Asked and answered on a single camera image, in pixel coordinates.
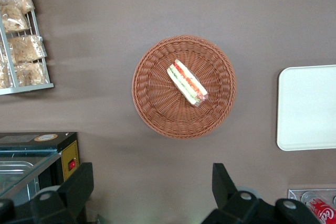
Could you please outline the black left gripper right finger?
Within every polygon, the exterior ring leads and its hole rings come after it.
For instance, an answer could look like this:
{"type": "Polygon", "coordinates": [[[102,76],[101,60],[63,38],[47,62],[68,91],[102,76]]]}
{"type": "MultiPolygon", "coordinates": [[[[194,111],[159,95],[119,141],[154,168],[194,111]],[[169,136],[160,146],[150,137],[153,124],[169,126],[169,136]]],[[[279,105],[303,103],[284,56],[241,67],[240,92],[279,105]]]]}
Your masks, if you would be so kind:
{"type": "Polygon", "coordinates": [[[217,208],[204,220],[208,224],[230,223],[319,223],[301,202],[278,199],[270,205],[246,190],[238,190],[222,163],[214,163],[212,192],[217,208]]]}

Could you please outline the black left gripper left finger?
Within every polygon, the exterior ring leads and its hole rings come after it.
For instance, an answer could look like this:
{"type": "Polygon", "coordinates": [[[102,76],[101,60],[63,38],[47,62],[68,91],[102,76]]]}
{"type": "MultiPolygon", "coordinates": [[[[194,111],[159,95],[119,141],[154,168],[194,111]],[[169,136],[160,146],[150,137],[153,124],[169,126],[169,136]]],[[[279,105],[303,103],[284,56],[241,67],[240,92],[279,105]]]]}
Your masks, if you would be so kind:
{"type": "Polygon", "coordinates": [[[82,163],[56,191],[44,191],[19,206],[2,199],[1,223],[86,223],[81,214],[93,189],[92,163],[82,163]]]}

